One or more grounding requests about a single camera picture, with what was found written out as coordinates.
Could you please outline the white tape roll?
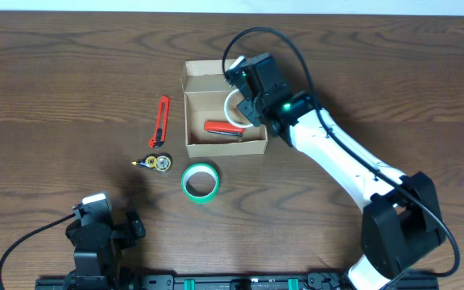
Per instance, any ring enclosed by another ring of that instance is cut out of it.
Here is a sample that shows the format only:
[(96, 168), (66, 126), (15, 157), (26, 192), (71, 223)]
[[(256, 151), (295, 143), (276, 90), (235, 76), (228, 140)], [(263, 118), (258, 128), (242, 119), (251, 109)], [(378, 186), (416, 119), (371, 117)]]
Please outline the white tape roll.
[(253, 127), (254, 125), (253, 125), (252, 123), (250, 123), (250, 124), (242, 124), (242, 123), (239, 123), (239, 122), (234, 121), (234, 120), (230, 117), (230, 114), (229, 114), (229, 111), (228, 111), (228, 105), (229, 105), (230, 99), (231, 99), (236, 93), (239, 93), (239, 92), (240, 92), (239, 89), (234, 89), (233, 91), (231, 91), (231, 92), (226, 96), (225, 101), (224, 101), (224, 105), (223, 105), (223, 112), (224, 112), (226, 121), (227, 121), (229, 124), (231, 124), (232, 126), (235, 126), (235, 127), (237, 127), (237, 128), (247, 129), (247, 128)]

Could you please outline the red stapler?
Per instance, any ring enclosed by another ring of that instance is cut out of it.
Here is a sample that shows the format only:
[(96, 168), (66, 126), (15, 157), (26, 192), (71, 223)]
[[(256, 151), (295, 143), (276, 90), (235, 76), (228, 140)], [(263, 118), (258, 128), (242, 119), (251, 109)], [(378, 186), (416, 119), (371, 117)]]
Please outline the red stapler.
[(234, 126), (229, 122), (219, 121), (206, 121), (204, 123), (204, 130), (219, 135), (230, 135), (235, 137), (242, 137), (244, 129)]

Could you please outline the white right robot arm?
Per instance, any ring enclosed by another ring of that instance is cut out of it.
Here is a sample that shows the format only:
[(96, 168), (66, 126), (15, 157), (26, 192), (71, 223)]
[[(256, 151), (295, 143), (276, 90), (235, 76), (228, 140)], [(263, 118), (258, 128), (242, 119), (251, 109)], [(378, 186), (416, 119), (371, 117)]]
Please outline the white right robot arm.
[(361, 210), (362, 257), (346, 273), (349, 288), (388, 289), (406, 277), (431, 276), (412, 266), (452, 235), (428, 176), (408, 176), (372, 155), (312, 93), (294, 93), (272, 60), (237, 63), (223, 72), (244, 96), (239, 111), (320, 165)]

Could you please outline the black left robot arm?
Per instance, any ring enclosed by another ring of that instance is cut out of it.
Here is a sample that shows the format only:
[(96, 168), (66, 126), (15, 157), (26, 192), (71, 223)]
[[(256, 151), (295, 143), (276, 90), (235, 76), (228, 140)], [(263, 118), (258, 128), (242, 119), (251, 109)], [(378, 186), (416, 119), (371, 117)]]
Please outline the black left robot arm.
[(120, 264), (122, 251), (146, 235), (138, 212), (130, 206), (126, 220), (114, 224), (106, 198), (73, 208), (76, 220), (65, 231), (74, 245), (75, 269), (64, 278), (64, 289), (140, 289), (140, 278)]

